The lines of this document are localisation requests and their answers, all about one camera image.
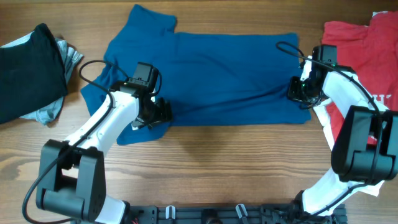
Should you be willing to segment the blue t-shirt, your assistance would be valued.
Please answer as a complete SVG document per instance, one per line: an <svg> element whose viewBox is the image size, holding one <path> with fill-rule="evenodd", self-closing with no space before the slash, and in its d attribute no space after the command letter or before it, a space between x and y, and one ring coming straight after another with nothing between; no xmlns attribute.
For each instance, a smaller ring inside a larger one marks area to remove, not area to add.
<svg viewBox="0 0 398 224"><path fill-rule="evenodd" d="M174 126L303 124L311 118L287 98L290 79L301 74L299 61L275 46L297 44L296 34L190 34L176 32L176 24L175 16L133 7L108 45L107 66L81 89L90 114L102 105L105 89L144 62L162 75L159 95L171 104Z"/></svg>

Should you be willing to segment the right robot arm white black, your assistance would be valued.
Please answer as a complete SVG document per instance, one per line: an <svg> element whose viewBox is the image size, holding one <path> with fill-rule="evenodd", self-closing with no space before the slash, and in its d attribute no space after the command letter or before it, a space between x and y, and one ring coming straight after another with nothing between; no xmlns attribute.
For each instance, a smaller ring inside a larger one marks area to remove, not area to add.
<svg viewBox="0 0 398 224"><path fill-rule="evenodd" d="M331 101L344 121L331 148L331 167L298 196L298 223L317 222L356 192L378 196L383 183L397 175L397 112L378 102L360 83L351 67L337 63L333 45L314 47L311 57L294 47L301 58L301 77L292 77L287 97L303 110Z"/></svg>

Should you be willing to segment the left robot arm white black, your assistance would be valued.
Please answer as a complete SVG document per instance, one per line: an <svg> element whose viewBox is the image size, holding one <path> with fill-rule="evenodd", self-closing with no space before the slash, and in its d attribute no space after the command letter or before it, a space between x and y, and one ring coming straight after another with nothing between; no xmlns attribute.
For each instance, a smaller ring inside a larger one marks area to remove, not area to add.
<svg viewBox="0 0 398 224"><path fill-rule="evenodd" d="M152 129L171 121L169 103L156 98L161 86L159 70L139 62L132 77L105 91L104 103L78 131L47 141L29 190L37 208L64 215L66 222L131 223L130 204L106 193L104 157L127 126Z"/></svg>

